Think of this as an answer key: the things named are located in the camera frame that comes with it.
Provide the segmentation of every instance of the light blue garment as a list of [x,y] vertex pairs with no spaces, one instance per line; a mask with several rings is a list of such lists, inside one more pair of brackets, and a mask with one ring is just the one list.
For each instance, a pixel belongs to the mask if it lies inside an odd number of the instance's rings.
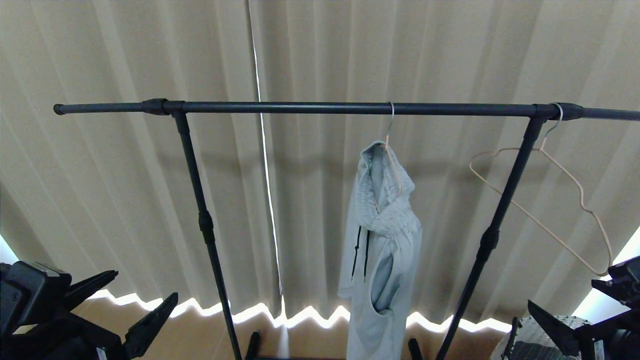
[[422,226],[409,205],[415,186],[389,153],[383,142],[362,151],[351,192],[338,289],[351,301],[347,360],[400,359],[404,343]]

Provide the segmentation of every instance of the brown floor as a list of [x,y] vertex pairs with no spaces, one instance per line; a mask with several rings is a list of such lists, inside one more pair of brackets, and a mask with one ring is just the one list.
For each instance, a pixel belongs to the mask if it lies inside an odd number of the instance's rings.
[[[105,327],[123,339],[128,328],[147,312],[138,304],[114,305],[108,299],[87,300],[75,311],[83,318]],[[244,323],[236,324],[240,347],[246,352],[253,331],[259,331],[263,356],[294,356],[318,359],[344,359],[348,323],[337,322],[331,329],[323,329],[308,319],[297,326],[273,328],[269,319],[260,314]],[[458,331],[447,356],[448,359],[488,359],[501,332],[487,329],[470,333]],[[429,332],[419,325],[407,329],[407,338],[414,337],[420,344],[422,355],[433,359],[444,334]],[[221,313],[200,316],[195,310],[170,318],[158,334],[143,359],[233,359],[225,322]],[[407,346],[403,359],[410,359]]]

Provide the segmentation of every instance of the black metal clothes rack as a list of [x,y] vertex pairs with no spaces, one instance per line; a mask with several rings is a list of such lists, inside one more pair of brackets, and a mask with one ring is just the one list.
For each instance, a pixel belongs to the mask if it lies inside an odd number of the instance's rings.
[[[600,108],[583,108],[570,103],[559,104],[532,104],[532,105],[508,105],[508,104],[428,104],[428,103],[394,103],[393,110],[396,115],[458,115],[458,116],[494,116],[494,117],[528,117],[529,124],[524,133],[522,145],[511,169],[511,173],[495,210],[491,224],[480,239],[480,246],[476,254],[474,266],[467,279],[465,288],[461,294],[460,302],[453,316],[451,326],[447,331],[437,360],[444,360],[453,337],[458,329],[460,320],[464,315],[471,295],[474,292],[478,279],[488,261],[493,249],[496,248],[499,239],[500,225],[515,193],[522,172],[527,164],[529,155],[535,141],[540,135],[542,125],[547,120],[557,120],[560,115],[559,107],[562,107],[563,119],[573,120],[579,118],[614,119],[640,121],[640,111],[612,110]],[[198,165],[196,163],[189,124],[186,113],[299,113],[299,114],[359,114],[359,115],[390,115],[392,107],[388,102],[186,102],[169,101],[166,99],[151,99],[143,102],[123,102],[107,104],[56,104],[53,110],[58,115],[70,113],[122,113],[139,112],[153,115],[171,115],[180,133],[184,155],[189,168],[191,184],[198,206],[198,223],[204,241],[209,251],[209,259],[222,303],[222,310],[227,323],[227,331],[231,340],[231,347],[235,360],[242,360],[242,353],[238,344],[236,330],[231,318],[231,310],[227,297],[225,281],[222,276],[220,259],[216,250],[216,239],[213,233],[213,220],[207,211]],[[246,360],[278,359],[276,357],[258,356],[260,346],[260,334],[254,332],[249,342]],[[409,350],[413,360],[422,359],[420,347],[415,339],[409,341]]]

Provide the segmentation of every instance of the horizontal rod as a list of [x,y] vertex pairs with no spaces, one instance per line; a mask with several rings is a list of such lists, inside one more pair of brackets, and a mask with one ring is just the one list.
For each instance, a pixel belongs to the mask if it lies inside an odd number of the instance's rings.
[[[561,103],[564,120],[581,117],[593,119],[640,121],[640,111],[583,108]],[[143,102],[109,104],[56,104],[58,115],[69,113],[145,112],[169,115],[183,113],[290,113],[290,114],[351,114],[390,115],[389,102],[187,102],[152,99]],[[557,120],[559,108],[555,104],[437,104],[394,103],[396,115],[457,115],[490,117],[543,117]]]

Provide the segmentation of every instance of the drawstring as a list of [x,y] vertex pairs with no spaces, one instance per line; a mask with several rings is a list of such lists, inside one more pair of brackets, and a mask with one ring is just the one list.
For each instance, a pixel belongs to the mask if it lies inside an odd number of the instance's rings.
[[[358,259],[358,249],[360,248],[360,232],[362,231],[362,226],[358,228],[358,239],[356,241],[356,255],[353,257],[353,268],[351,269],[351,279],[353,279],[353,274],[356,272],[356,260]],[[367,277],[367,261],[369,260],[369,238],[371,233],[367,230],[367,248],[364,253],[364,276]]]

